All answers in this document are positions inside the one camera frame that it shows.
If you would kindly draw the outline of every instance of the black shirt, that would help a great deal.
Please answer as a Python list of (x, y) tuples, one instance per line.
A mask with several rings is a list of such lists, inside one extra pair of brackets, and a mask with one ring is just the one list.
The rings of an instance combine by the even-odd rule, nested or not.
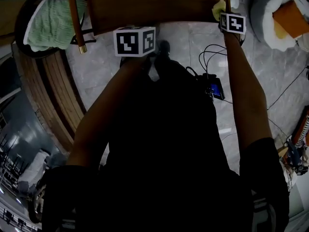
[[(240, 176), (231, 171), (215, 108), (190, 78), (141, 79), (117, 112), (109, 144), (100, 173), (79, 166), (53, 170), (43, 230), (53, 231), (73, 208), (80, 231), (251, 231), (261, 210), (269, 215), (257, 225), (263, 231), (287, 225), (288, 191), (273, 139), (241, 152)], [(254, 200), (266, 202), (255, 206)]]

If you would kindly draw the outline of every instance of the marble floor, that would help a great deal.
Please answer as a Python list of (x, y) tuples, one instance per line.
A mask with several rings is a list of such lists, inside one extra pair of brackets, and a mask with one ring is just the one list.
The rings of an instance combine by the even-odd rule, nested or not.
[[(271, 50), (254, 36), (248, 19), (249, 0), (240, 0), (236, 13), (247, 17), (246, 39), (242, 46), (254, 73), (261, 83), (267, 97), (267, 107), (283, 93), (289, 84), (300, 74), (307, 62), (307, 53), (297, 45), (286, 52)], [(85, 20), (84, 28), (91, 27)], [(223, 34), (218, 25), (204, 22), (174, 22), (160, 25), (159, 39), (168, 40), (171, 45), (170, 58), (183, 66), (191, 66), (198, 74), (204, 70), (198, 56), (209, 44), (224, 46)], [(71, 45), (66, 51), (79, 93), (86, 109), (92, 105), (108, 81), (119, 69), (120, 58), (114, 56), (112, 32), (96, 37), (97, 42), (87, 45), (88, 52), (80, 54), (77, 46)], [(220, 47), (210, 47), (210, 51), (220, 51)], [(206, 54), (206, 61), (211, 54)], [(216, 74), (223, 85), (225, 99), (232, 102), (228, 79), (226, 56), (215, 55), (209, 63), (209, 73)], [(309, 81), (303, 72), (285, 91), (280, 99), (269, 109), (268, 117), (272, 135), (277, 147), (282, 146), (286, 135), (294, 130), (305, 105), (309, 104)], [(233, 106), (215, 100), (217, 125), (230, 168), (239, 173), (238, 138), (233, 117)]]

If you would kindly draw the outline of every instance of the green towel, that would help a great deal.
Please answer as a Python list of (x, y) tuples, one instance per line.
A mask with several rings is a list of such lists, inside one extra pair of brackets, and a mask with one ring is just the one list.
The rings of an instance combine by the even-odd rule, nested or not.
[[(76, 4), (81, 20), (86, 1), (76, 0)], [(24, 44), (29, 44), (34, 52), (49, 47), (67, 49), (74, 35), (69, 0), (43, 0), (29, 21)]]
[(226, 2), (224, 0), (218, 1), (212, 8), (213, 17), (216, 21), (220, 21), (220, 13), (225, 12)]

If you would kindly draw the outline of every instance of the sleeve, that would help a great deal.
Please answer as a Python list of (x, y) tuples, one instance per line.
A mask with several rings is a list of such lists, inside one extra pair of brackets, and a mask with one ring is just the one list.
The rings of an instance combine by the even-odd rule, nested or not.
[(82, 166), (62, 166), (50, 170), (44, 194), (43, 231), (56, 231), (63, 218), (71, 217), (73, 209), (76, 209), (76, 221), (80, 220), (79, 216), (83, 220), (88, 219), (83, 211), (88, 210), (85, 205), (89, 202), (88, 192), (96, 175), (92, 169)]
[(289, 221), (289, 192), (272, 138), (252, 143), (240, 153), (240, 177), (274, 211), (276, 232)]

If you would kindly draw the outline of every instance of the person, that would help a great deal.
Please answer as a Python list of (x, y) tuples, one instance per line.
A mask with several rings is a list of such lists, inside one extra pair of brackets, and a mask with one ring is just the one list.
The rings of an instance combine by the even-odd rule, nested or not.
[(224, 33), (240, 176), (228, 167), (211, 98), (162, 42), (157, 82), (147, 58), (131, 58), (82, 119), (66, 166), (47, 184), (43, 231), (74, 208), (79, 231), (284, 231), (288, 191), (265, 94), (235, 36)]

